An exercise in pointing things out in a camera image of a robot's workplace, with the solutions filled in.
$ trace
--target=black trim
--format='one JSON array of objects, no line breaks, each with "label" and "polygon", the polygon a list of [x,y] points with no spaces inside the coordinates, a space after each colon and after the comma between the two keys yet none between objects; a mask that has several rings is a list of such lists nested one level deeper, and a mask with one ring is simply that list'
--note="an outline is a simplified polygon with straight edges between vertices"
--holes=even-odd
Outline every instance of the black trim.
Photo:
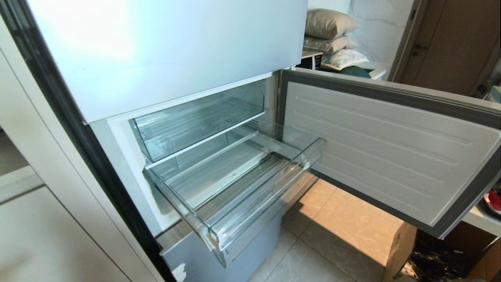
[{"label": "black trim", "polygon": [[[458,101],[451,101],[445,98],[429,97],[422,93],[402,91],[389,87],[382,87],[370,82],[354,82],[341,78],[321,76],[319,74],[305,73],[302,71],[282,71],[280,96],[278,100],[278,124],[285,125],[285,108],[287,104],[287,86],[289,82],[311,85],[315,87],[336,90],[353,95],[377,99],[390,103],[400,104],[408,107],[418,108],[438,114],[448,115],[459,119],[489,126],[501,130],[501,112],[483,109],[473,105],[464,104]],[[347,191],[362,200],[375,205],[386,212],[399,217],[400,219],[418,227],[419,229],[435,236],[441,237],[448,231],[456,220],[466,211],[471,204],[479,200],[488,189],[487,185],[496,177],[501,170],[501,148],[498,148],[479,174],[474,178],[466,190],[458,197],[453,206],[431,227],[419,220],[416,220],[378,200],[375,200],[356,189],[343,184],[323,173],[311,170],[317,177]]]},{"label": "black trim", "polygon": [[165,281],[175,281],[161,248],[72,100],[25,1],[0,0],[0,14],[51,109],[86,165]]}]

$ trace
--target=gray refrigerator base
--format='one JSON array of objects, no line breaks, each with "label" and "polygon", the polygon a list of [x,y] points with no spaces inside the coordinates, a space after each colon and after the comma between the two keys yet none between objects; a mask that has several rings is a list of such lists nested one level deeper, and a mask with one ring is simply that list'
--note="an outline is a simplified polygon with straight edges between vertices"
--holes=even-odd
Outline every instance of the gray refrigerator base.
[{"label": "gray refrigerator base", "polygon": [[246,282],[277,245],[281,220],[282,213],[278,213],[227,268],[194,232],[168,250],[163,259],[171,270],[182,268],[184,263],[183,282]]}]

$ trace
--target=white wall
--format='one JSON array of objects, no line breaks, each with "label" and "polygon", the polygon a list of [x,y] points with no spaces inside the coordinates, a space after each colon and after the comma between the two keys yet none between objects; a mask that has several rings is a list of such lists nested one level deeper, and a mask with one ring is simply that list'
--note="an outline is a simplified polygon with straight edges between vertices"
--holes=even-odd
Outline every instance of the white wall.
[{"label": "white wall", "polygon": [[308,0],[308,9],[324,8],[347,14],[350,0]]},{"label": "white wall", "polygon": [[348,36],[372,62],[391,66],[414,0],[351,0],[348,14],[360,27]]}]

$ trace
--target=beige pillow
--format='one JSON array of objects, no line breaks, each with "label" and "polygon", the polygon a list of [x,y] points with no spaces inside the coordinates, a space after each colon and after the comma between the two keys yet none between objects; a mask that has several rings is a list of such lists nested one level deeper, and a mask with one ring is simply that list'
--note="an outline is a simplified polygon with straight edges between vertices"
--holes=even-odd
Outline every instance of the beige pillow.
[{"label": "beige pillow", "polygon": [[333,39],[357,28],[354,18],[338,11],[315,9],[308,11],[306,16],[305,34],[309,36]]},{"label": "beige pillow", "polygon": [[303,49],[307,51],[319,51],[324,55],[338,52],[341,49],[355,49],[357,43],[348,36],[341,36],[334,39],[322,39],[311,36],[305,36]]}]

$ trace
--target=white patterned pillow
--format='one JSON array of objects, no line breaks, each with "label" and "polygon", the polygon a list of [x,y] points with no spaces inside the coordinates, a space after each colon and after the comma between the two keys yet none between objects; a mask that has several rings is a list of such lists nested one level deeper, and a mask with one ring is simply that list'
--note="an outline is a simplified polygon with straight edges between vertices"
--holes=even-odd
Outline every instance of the white patterned pillow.
[{"label": "white patterned pillow", "polygon": [[367,57],[360,52],[351,49],[342,49],[332,55],[322,56],[321,65],[333,70],[342,70],[368,61]]}]

